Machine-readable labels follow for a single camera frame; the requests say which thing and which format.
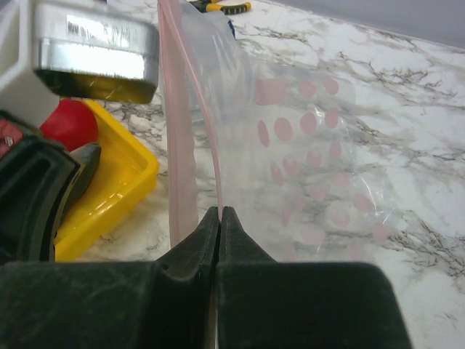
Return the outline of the clear pink dotted zip bag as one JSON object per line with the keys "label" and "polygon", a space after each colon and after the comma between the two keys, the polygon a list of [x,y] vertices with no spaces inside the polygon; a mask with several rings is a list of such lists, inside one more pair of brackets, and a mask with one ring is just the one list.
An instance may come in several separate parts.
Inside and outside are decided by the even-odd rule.
{"label": "clear pink dotted zip bag", "polygon": [[389,185],[356,164],[348,81],[258,60],[186,1],[160,1],[158,27],[172,245],[202,197],[277,260],[369,260],[395,235]]}

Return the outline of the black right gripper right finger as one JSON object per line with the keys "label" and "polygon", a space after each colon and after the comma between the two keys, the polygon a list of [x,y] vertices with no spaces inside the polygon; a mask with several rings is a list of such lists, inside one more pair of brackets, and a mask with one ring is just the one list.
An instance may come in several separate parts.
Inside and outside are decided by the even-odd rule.
{"label": "black right gripper right finger", "polygon": [[410,348],[392,285],[364,262],[276,262],[222,212],[221,348]]}

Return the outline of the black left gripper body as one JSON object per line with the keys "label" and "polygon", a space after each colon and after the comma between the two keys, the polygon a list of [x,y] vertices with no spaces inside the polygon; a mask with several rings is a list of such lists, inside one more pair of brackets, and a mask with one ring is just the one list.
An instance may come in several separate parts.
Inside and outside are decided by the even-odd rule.
{"label": "black left gripper body", "polygon": [[102,149],[74,151],[1,112],[1,261],[53,261],[54,238],[97,171]]}

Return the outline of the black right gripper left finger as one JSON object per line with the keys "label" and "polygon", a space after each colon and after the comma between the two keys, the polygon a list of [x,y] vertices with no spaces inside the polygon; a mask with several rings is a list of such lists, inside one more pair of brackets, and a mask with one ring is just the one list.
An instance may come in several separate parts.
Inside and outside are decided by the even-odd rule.
{"label": "black right gripper left finger", "polygon": [[219,214],[165,255],[1,268],[3,348],[213,348]]}

